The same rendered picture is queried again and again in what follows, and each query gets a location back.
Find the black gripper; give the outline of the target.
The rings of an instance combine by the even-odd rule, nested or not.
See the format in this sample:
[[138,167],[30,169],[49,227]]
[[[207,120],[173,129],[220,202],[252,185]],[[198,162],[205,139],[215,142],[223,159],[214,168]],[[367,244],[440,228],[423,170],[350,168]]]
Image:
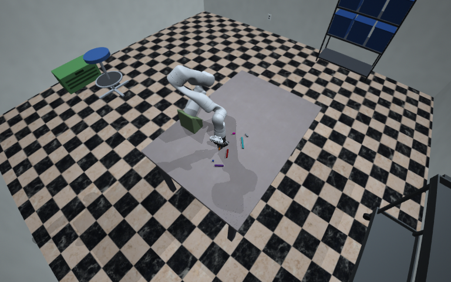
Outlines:
[[226,137],[222,138],[222,140],[223,140],[223,143],[225,143],[225,144],[218,144],[218,143],[214,142],[214,144],[217,144],[218,149],[219,149],[219,147],[220,147],[220,149],[222,149],[223,147],[226,147],[229,144],[229,142],[226,141]]

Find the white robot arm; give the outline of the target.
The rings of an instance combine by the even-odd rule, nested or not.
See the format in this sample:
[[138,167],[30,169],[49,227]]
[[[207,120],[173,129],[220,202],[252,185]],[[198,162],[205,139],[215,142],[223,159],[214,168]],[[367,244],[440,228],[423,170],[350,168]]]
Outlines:
[[[210,113],[211,111],[215,112],[212,117],[214,136],[210,136],[210,140],[218,144],[223,144],[222,138],[226,136],[226,125],[224,123],[224,119],[227,116],[227,112],[224,108],[217,105],[208,96],[206,96],[206,91],[202,87],[212,86],[215,82],[215,77],[205,71],[200,72],[198,70],[192,70],[187,67],[177,65],[169,73],[167,80],[174,88],[190,98],[184,109],[185,113],[196,117],[200,107],[207,113]],[[187,80],[189,84],[195,85],[194,91],[183,86]]]

